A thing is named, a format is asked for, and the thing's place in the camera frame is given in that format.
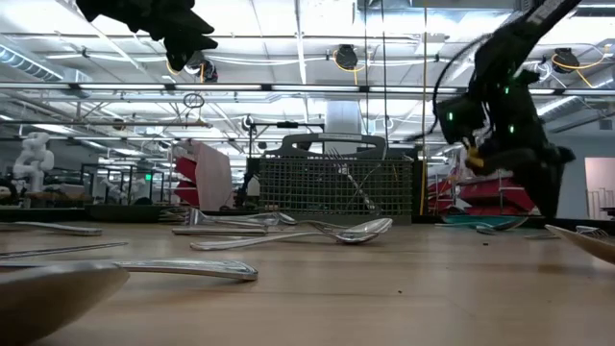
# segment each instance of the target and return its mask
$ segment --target wooden table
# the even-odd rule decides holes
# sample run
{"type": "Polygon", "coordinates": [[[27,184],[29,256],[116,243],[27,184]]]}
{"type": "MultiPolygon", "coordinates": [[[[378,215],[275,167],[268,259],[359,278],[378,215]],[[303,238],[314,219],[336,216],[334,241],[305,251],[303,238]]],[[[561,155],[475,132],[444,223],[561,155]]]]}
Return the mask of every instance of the wooden table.
{"type": "Polygon", "coordinates": [[[107,302],[36,346],[613,345],[615,267],[562,240],[395,228],[362,246],[327,239],[194,252],[155,225],[98,238],[0,235],[0,251],[130,241],[26,260],[242,260],[254,283],[132,274],[107,302]]]}

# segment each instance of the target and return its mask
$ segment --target black mesh basket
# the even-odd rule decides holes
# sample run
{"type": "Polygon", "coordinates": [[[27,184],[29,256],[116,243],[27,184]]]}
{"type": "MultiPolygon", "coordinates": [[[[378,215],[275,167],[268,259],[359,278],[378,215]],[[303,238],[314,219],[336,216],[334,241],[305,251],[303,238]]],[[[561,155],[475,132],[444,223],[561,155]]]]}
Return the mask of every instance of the black mesh basket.
{"type": "Polygon", "coordinates": [[[376,136],[285,137],[282,148],[266,152],[260,161],[260,209],[297,218],[358,221],[391,217],[409,222],[412,160],[383,160],[384,145],[384,139],[376,136]],[[339,155],[293,147],[307,141],[360,141],[375,148],[339,155]]]}

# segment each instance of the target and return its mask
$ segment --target wire basket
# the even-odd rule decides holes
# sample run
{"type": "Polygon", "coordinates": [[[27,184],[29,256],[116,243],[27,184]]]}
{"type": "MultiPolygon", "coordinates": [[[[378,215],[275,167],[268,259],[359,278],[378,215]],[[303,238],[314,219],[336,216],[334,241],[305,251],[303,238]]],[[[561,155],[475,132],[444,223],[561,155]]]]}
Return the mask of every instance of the wire basket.
{"type": "Polygon", "coordinates": [[[312,155],[293,158],[265,153],[259,176],[262,211],[293,216],[406,216],[409,220],[411,160],[312,155]]]}

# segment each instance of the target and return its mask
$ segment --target ceiling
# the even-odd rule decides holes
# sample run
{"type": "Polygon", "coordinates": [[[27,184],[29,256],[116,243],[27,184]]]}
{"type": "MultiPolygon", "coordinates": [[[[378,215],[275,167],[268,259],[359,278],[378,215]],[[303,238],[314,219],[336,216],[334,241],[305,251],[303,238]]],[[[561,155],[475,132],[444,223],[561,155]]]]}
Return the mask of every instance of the ceiling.
{"type": "MultiPolygon", "coordinates": [[[[498,4],[492,5],[492,8],[485,8],[487,2],[478,0],[432,0],[428,10],[429,34],[427,42],[424,42],[422,33],[426,26],[422,2],[388,2],[394,4],[384,13],[380,10],[354,12],[354,0],[196,0],[193,10],[216,28],[213,36],[220,43],[219,47],[205,53],[216,65],[220,84],[392,87],[420,87],[424,81],[428,86],[433,86],[447,58],[474,38],[492,32],[521,10],[516,7],[518,1],[515,0],[496,2],[498,4]],[[411,4],[411,7],[403,11],[393,9],[396,4],[403,5],[404,2],[411,4]],[[329,59],[339,44],[355,46],[359,59],[357,69],[360,71],[343,71],[329,59]]],[[[102,16],[90,25],[78,12],[71,10],[71,3],[70,0],[3,0],[0,34],[20,51],[40,59],[45,65],[80,71],[87,76],[82,81],[113,84],[200,83],[198,75],[170,71],[166,66],[162,44],[152,41],[147,33],[133,35],[126,25],[102,16]]],[[[584,7],[596,4],[607,6],[608,2],[581,3],[584,7]]],[[[571,15],[562,20],[543,37],[528,58],[526,67],[541,69],[543,75],[542,82],[532,87],[591,88],[590,85],[596,87],[600,84],[601,88],[611,88],[613,60],[608,49],[615,39],[612,37],[614,25],[615,17],[608,16],[571,15]],[[550,59],[555,48],[571,48],[581,65],[601,63],[582,70],[582,77],[588,81],[585,83],[577,73],[559,74],[552,71],[548,63],[538,64],[543,57],[550,59]]],[[[470,58],[463,58],[454,64],[453,70],[445,78],[445,86],[467,86],[472,67],[470,58]]],[[[40,80],[0,64],[0,82],[40,80]]],[[[86,114],[85,120],[82,119],[85,122],[123,118],[133,122],[168,123],[176,120],[178,114],[183,122],[201,118],[210,122],[213,128],[162,125],[131,126],[124,131],[116,131],[108,126],[87,126],[73,128],[72,131],[88,136],[98,134],[98,137],[160,135],[211,140],[220,138],[221,142],[216,144],[216,148],[238,158],[247,151],[247,143],[239,142],[231,146],[223,141],[227,137],[246,138],[241,130],[241,121],[247,114],[260,122],[323,123],[328,116],[328,103],[350,100],[359,104],[364,124],[367,125],[365,128],[372,135],[388,135],[393,140],[399,140],[421,132],[424,108],[420,92],[414,95],[387,95],[385,102],[381,94],[358,92],[339,95],[334,92],[265,94],[208,91],[201,93],[207,103],[194,110],[187,110],[184,105],[186,92],[161,95],[158,91],[122,93],[94,90],[89,99],[79,99],[53,90],[18,90],[4,94],[0,97],[0,111],[11,111],[10,117],[13,119],[25,117],[41,120],[44,119],[42,116],[51,116],[66,120],[86,114]],[[33,112],[28,113],[29,116],[25,116],[24,112],[18,113],[12,104],[15,94],[23,97],[18,105],[32,105],[29,100],[33,100],[42,103],[46,110],[37,105],[29,108],[33,112]],[[132,98],[131,102],[126,102],[126,98],[132,98]],[[386,115],[390,118],[387,124],[384,121],[386,115]]],[[[566,102],[562,102],[562,98],[537,96],[535,99],[539,113],[542,110],[550,119],[546,125],[549,130],[560,131],[584,121],[586,123],[564,132],[612,136],[612,132],[600,131],[597,123],[589,121],[611,114],[608,98],[582,97],[566,102]]],[[[429,125],[433,121],[431,104],[427,104],[425,110],[425,121],[429,125]]],[[[272,126],[261,134],[259,140],[269,142],[271,147],[285,135],[305,131],[272,126]]],[[[106,147],[127,145],[103,139],[91,142],[106,147]]],[[[431,136],[429,142],[433,151],[445,144],[438,135],[431,136]]],[[[150,148],[151,143],[145,144],[143,141],[135,142],[130,148],[160,155],[159,151],[150,148]]]]}

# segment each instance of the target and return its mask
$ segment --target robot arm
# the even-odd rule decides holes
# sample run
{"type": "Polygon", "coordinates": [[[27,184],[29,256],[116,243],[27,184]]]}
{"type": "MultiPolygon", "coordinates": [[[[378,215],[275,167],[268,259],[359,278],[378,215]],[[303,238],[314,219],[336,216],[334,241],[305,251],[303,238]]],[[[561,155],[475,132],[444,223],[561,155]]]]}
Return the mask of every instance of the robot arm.
{"type": "Polygon", "coordinates": [[[500,168],[512,171],[515,182],[547,217],[557,212],[564,165],[575,156],[547,140],[528,88],[539,76],[521,67],[540,38],[579,2],[546,0],[498,29],[475,55],[468,92],[434,102],[444,137],[450,144],[461,141],[468,149],[466,165],[479,175],[500,168]],[[484,127],[485,114],[491,136],[477,146],[474,131],[484,127]]]}

